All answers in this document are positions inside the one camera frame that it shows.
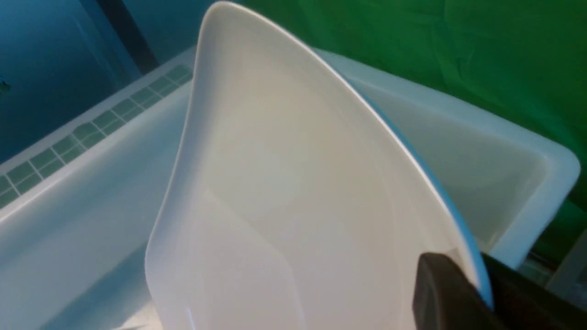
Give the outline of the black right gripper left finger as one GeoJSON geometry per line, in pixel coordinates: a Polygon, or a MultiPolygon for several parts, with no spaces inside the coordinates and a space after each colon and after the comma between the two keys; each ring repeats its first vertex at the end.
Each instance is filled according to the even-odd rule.
{"type": "Polygon", "coordinates": [[[412,303],[418,330],[505,330],[459,266],[442,253],[418,259],[412,303]]]}

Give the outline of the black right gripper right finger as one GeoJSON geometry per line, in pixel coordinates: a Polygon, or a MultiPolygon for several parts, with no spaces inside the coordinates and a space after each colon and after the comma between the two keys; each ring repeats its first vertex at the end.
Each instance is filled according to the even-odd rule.
{"type": "Polygon", "coordinates": [[[509,330],[585,330],[586,312],[482,253],[491,282],[493,313],[509,330]]]}

